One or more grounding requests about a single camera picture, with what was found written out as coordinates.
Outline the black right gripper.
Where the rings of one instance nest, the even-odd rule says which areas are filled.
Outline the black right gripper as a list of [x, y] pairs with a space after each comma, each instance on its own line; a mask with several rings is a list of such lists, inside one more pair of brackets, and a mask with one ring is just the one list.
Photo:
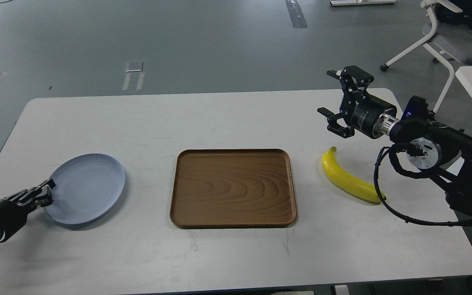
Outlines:
[[[339, 113], [333, 113], [327, 108], [317, 109], [318, 113], [326, 117], [328, 131], [342, 138], [350, 138], [357, 129], [369, 138], [380, 138], [383, 135], [383, 116], [396, 116], [397, 107], [366, 92], [374, 82], [373, 75], [358, 66], [328, 70], [327, 75], [340, 82], [344, 94]], [[346, 125], [339, 124], [339, 120], [343, 120]]]

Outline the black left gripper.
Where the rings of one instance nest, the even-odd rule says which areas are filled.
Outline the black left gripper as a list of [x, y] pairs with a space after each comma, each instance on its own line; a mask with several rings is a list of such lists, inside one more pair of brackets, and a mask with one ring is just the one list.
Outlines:
[[0, 243], [6, 242], [26, 224], [30, 211], [54, 203], [51, 189], [55, 187], [54, 180], [48, 179], [38, 186], [12, 194], [8, 200], [0, 200]]

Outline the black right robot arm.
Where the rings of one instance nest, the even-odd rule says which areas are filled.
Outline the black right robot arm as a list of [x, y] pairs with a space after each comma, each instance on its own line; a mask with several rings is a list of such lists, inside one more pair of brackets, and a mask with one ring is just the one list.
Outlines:
[[[435, 119], [426, 100], [412, 96], [401, 118], [397, 107], [374, 95], [367, 88], [373, 75], [357, 66], [328, 70], [327, 75], [340, 82], [343, 98], [334, 113], [318, 108], [327, 119], [327, 129], [342, 138], [356, 131], [371, 139], [387, 136], [391, 146], [379, 151], [373, 172], [377, 198], [393, 215], [406, 223], [425, 226], [472, 227], [472, 137], [463, 129], [454, 129]], [[386, 203], [379, 189], [379, 167], [385, 157], [401, 176], [430, 179], [445, 193], [450, 209], [468, 216], [467, 220], [433, 222], [406, 216]]]

